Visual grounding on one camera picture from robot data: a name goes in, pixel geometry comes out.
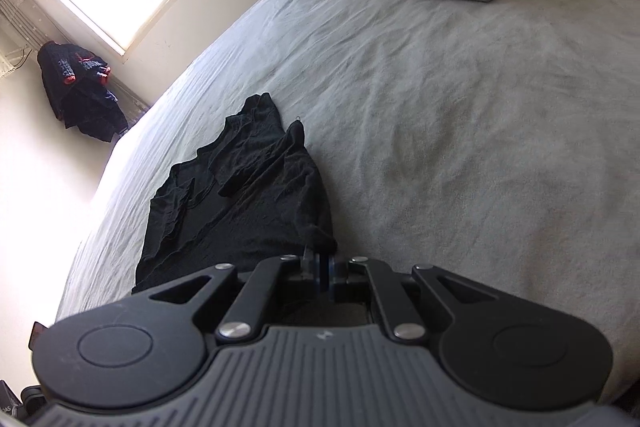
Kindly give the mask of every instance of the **black t-shirt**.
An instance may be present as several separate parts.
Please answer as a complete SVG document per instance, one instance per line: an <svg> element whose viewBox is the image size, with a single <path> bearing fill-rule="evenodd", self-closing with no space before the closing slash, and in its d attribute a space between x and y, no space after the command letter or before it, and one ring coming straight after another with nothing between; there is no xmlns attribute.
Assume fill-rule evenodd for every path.
<svg viewBox="0 0 640 427"><path fill-rule="evenodd" d="M174 165L151 200L133 292L216 263L335 253L329 201L299 121L284 132L268 93L249 97L215 142Z"/></svg>

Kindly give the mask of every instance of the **ribbed gray surface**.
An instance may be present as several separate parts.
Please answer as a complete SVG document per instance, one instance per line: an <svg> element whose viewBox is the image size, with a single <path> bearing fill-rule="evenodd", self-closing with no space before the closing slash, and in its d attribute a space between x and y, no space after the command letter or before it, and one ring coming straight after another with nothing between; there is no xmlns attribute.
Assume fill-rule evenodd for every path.
<svg viewBox="0 0 640 427"><path fill-rule="evenodd" d="M420 347L377 326L273 327L228 347L186 394L153 411L90 417L53 407L37 427L560 427L589 405L559 413L503 409L462 391Z"/></svg>

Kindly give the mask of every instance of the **gray blanket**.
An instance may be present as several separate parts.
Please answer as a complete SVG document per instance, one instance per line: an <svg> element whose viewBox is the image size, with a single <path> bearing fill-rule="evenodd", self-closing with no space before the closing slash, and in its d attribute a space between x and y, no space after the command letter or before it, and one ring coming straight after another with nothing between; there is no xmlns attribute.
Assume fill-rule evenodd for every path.
<svg viewBox="0 0 640 427"><path fill-rule="evenodd" d="M639 20L640 0L259 1L117 144L60 316L126 295L171 165L268 91L305 125L341 254L583 317L610 398L640 377Z"/></svg>

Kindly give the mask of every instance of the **hanging clothes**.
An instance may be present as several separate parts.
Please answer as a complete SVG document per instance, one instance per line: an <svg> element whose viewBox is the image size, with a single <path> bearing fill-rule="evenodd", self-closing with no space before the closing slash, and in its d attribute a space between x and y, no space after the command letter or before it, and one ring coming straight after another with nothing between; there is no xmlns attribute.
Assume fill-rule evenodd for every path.
<svg viewBox="0 0 640 427"><path fill-rule="evenodd" d="M89 136L110 142L128 129L118 100L106 88L111 68L75 44L49 41L38 52L42 83L56 118Z"/></svg>

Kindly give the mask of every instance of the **black round pad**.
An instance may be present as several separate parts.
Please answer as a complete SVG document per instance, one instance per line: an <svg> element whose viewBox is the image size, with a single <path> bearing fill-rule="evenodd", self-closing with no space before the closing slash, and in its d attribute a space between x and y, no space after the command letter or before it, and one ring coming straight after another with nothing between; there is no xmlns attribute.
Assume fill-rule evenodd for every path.
<svg viewBox="0 0 640 427"><path fill-rule="evenodd" d="M90 409L126 409L185 384L206 348L173 303L129 298L73 315L38 338L33 368L50 396Z"/></svg>
<svg viewBox="0 0 640 427"><path fill-rule="evenodd" d="M456 309L461 318L444 332L439 349L456 382L519 410L566 409L599 395L612 352L596 328L533 303L501 300Z"/></svg>
<svg viewBox="0 0 640 427"><path fill-rule="evenodd" d="M154 345L145 330L134 326L103 326L78 342L80 356L99 367L125 367L144 359Z"/></svg>
<svg viewBox="0 0 640 427"><path fill-rule="evenodd" d="M559 362L567 345L550 328L519 325L504 328L495 335L494 349L515 366L544 367Z"/></svg>

